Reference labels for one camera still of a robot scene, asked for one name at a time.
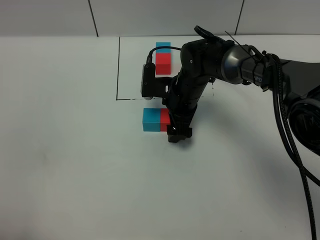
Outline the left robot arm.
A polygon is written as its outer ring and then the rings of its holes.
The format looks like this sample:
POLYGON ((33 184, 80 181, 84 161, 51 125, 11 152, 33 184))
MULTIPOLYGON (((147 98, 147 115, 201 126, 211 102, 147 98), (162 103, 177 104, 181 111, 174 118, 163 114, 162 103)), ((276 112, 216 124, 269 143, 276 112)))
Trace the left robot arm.
POLYGON ((275 116, 283 123, 285 144, 292 137, 312 152, 320 152, 320 65, 281 59, 252 45, 224 40, 196 26, 200 40, 180 50, 181 70, 163 103, 170 112, 168 140, 192 136, 190 124, 207 83, 216 79, 233 85, 256 85, 272 91, 275 116))

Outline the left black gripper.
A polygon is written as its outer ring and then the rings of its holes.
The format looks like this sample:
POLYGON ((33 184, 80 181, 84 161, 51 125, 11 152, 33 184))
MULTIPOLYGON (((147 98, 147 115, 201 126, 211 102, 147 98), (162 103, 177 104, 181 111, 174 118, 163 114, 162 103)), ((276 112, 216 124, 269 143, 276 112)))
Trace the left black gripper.
POLYGON ((167 126, 169 143, 178 143, 192 137, 192 128, 189 126, 207 83, 206 75, 190 77, 179 74, 171 81, 168 95, 162 99, 171 117, 172 126, 167 126))

